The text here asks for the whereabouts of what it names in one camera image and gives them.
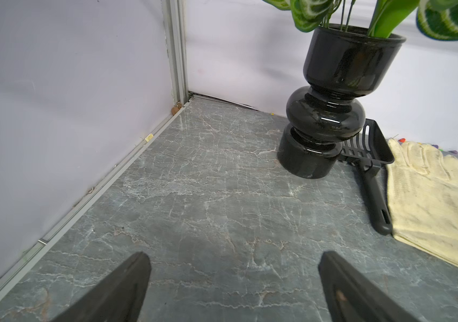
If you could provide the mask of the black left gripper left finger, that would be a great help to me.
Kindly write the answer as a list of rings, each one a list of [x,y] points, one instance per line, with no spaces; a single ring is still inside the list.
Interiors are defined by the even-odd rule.
[[[151,277],[151,261],[136,252],[55,321],[137,321]]]

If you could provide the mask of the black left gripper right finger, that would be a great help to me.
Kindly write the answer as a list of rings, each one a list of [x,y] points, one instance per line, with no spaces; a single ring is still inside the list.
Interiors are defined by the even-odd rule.
[[[333,321],[416,321],[335,251],[324,252],[318,271]]]

